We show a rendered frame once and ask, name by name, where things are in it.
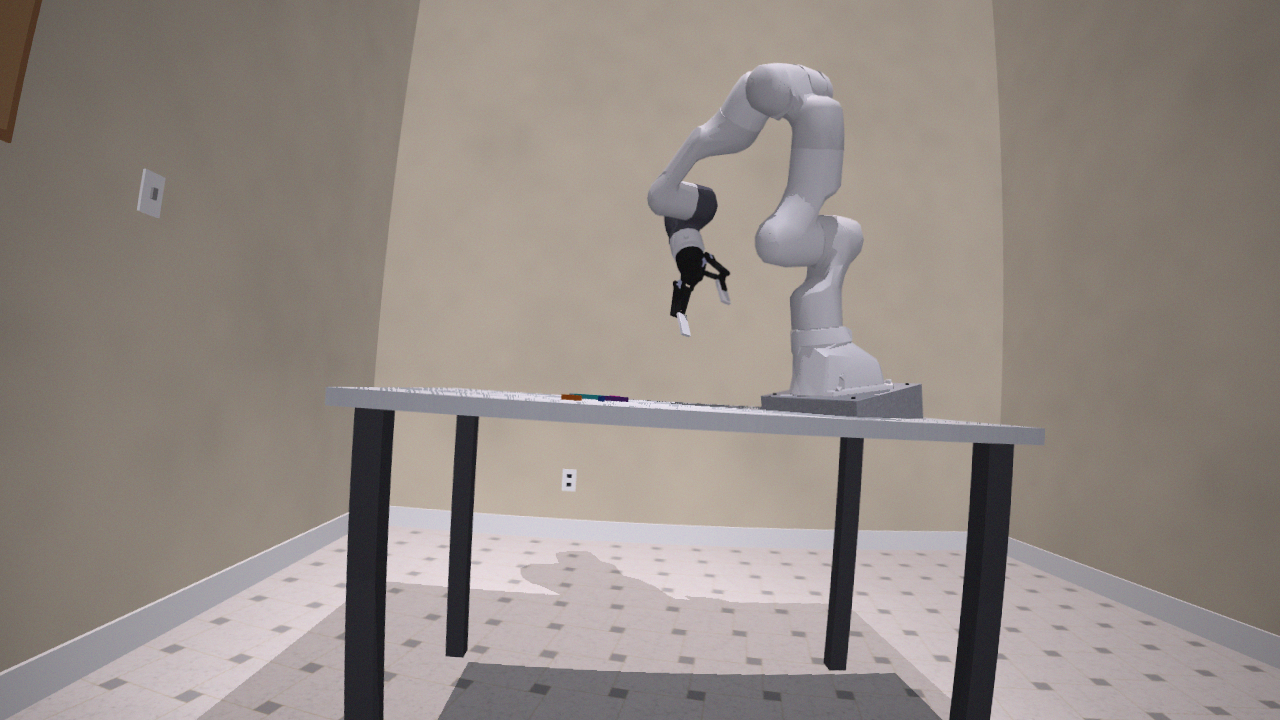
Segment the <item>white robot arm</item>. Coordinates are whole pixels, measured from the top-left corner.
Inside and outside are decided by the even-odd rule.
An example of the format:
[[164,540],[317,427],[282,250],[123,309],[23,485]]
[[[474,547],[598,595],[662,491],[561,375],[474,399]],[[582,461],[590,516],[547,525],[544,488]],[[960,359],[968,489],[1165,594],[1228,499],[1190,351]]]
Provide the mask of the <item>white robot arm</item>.
[[852,343],[852,331],[842,322],[844,277],[861,252],[861,225],[845,217],[818,215],[842,179],[844,110],[832,97],[833,86],[820,70],[785,63],[758,65],[741,76],[710,120],[692,129],[646,197],[652,211],[664,217],[673,258],[689,246],[704,252],[700,229],[714,218],[718,204],[713,190],[684,182],[685,176],[698,160],[749,149],[769,117],[788,120],[788,183],[778,208],[759,225],[755,249],[763,263],[806,266],[806,282],[790,296],[794,366],[788,393],[797,396],[893,389],[877,359]]

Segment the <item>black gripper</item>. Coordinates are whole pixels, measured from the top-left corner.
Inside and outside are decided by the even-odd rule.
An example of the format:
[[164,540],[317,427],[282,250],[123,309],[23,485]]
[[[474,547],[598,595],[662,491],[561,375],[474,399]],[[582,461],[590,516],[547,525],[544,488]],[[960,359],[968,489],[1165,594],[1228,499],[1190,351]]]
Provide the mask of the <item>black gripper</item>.
[[[685,313],[694,286],[701,281],[703,275],[710,278],[713,277],[712,279],[716,279],[716,287],[718,290],[721,302],[730,305],[730,293],[724,283],[724,278],[730,275],[730,272],[722,266],[721,263],[716,261],[714,255],[710,252],[703,252],[701,249],[695,246],[681,249],[676,254],[675,259],[678,272],[681,273],[681,279],[673,281],[673,296],[669,315],[678,319],[680,333],[690,337],[691,334],[689,331],[687,315],[685,315]],[[707,263],[709,263],[710,266],[714,266],[717,272],[721,272],[719,275],[707,272]],[[690,284],[690,288],[686,284]]]

